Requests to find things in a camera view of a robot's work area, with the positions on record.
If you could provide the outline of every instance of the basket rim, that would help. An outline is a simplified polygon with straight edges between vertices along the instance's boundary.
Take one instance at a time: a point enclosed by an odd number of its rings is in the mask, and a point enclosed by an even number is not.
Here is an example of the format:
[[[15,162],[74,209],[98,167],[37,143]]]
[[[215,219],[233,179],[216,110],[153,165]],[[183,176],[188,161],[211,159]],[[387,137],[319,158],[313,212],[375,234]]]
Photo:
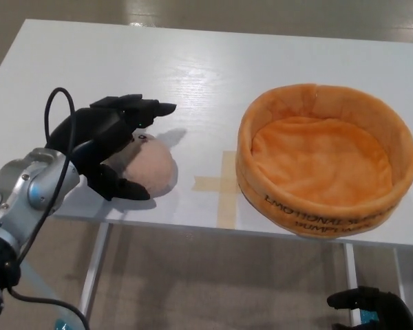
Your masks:
[[[361,217],[374,214],[377,212],[382,212],[383,210],[387,210],[388,208],[396,207],[396,205],[407,193],[407,191],[410,189],[410,186],[413,183],[413,157],[410,158],[411,161],[408,165],[407,171],[404,173],[404,176],[393,185],[389,193],[372,201],[367,201],[356,206],[329,206],[327,204],[315,203],[313,201],[297,197],[277,187],[271,180],[265,177],[261,170],[257,167],[256,163],[253,161],[251,153],[252,137],[250,132],[253,124],[253,118],[262,110],[259,107],[260,101],[263,101],[267,94],[279,91],[280,89],[284,89],[286,87],[302,88],[306,85],[314,85],[318,86],[318,88],[335,88],[339,89],[340,91],[342,90],[343,92],[356,93],[358,95],[362,95],[364,98],[369,98],[377,102],[380,102],[382,105],[382,109],[385,111],[385,115],[389,116],[392,121],[397,123],[404,130],[403,133],[406,136],[406,138],[403,141],[405,142],[403,144],[404,150],[407,151],[409,154],[413,155],[413,136],[410,130],[408,129],[407,125],[404,123],[402,118],[399,117],[399,115],[382,100],[379,100],[378,98],[375,98],[374,96],[368,93],[359,91],[358,89],[353,89],[351,87],[316,84],[289,85],[276,87],[268,91],[265,91],[262,95],[257,97],[254,101],[252,101],[252,103],[246,110],[246,113],[242,118],[237,137],[237,165],[240,166],[241,169],[241,166],[244,166],[242,176],[255,191],[257,191],[256,186],[260,186],[260,189],[258,189],[259,191],[257,192],[260,195],[266,195],[272,200],[288,204],[289,206],[293,206],[297,209],[305,210],[306,212],[313,213],[316,215],[340,218],[348,218],[352,216]]]

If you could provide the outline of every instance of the gray floor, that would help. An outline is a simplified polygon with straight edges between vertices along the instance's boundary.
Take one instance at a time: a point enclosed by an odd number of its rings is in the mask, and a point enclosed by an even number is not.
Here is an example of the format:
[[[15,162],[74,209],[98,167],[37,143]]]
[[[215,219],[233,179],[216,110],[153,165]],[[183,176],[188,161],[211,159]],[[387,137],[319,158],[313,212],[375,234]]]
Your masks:
[[[413,43],[413,0],[0,0],[0,62],[25,18]],[[79,300],[97,229],[51,221],[29,254],[68,302]],[[360,283],[397,291],[391,251],[356,253]],[[117,227],[91,326],[329,329],[348,322],[325,305],[346,288],[343,260],[342,247],[329,243]],[[25,281],[19,291],[32,293]],[[53,329],[55,318],[53,307],[7,297],[0,327]]]

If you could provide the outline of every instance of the plush toy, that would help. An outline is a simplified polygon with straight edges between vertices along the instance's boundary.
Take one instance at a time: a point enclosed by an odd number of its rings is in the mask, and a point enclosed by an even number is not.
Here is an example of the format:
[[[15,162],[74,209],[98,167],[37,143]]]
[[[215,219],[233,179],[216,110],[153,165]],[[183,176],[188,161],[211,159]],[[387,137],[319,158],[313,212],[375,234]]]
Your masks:
[[[174,173],[168,147],[144,133],[134,133],[132,141],[105,163],[118,175],[144,186],[152,197],[168,188]]]

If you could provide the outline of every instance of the robotic arm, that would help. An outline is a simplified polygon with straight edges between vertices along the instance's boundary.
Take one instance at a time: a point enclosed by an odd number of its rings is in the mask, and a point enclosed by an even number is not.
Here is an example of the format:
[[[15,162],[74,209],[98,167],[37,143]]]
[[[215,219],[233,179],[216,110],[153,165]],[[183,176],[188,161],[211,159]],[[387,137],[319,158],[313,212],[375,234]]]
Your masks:
[[[118,177],[102,162],[125,148],[136,129],[148,127],[156,117],[169,115],[175,109],[174,104],[127,95],[103,98],[76,111],[74,148],[68,155],[70,162],[49,214],[58,210],[66,194],[79,184],[80,175],[86,176],[88,186],[106,200],[149,199],[143,186]],[[47,118],[45,126],[48,132]],[[0,313],[2,291],[19,283],[23,246],[38,232],[37,226],[54,197],[71,133],[72,118],[68,117],[50,136],[46,133],[44,148],[36,148],[0,170]]]

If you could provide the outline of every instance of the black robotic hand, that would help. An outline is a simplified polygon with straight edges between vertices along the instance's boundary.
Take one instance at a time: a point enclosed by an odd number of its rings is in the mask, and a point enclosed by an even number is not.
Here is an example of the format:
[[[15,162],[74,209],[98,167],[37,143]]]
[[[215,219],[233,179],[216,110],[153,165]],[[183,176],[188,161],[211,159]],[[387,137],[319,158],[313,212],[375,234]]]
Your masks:
[[[334,324],[332,330],[413,330],[413,315],[405,303],[397,295],[377,288],[358,287],[338,292],[328,298],[328,305],[335,309],[375,311],[379,319],[355,327]]]
[[[120,178],[105,164],[107,158],[124,149],[132,141],[136,129],[153,124],[154,118],[167,116],[175,104],[143,100],[142,95],[108,96],[76,111],[76,138],[71,162],[87,185],[106,200],[123,198],[147,200],[147,190],[136,182]],[[71,120],[66,118],[48,137],[46,148],[67,152]]]

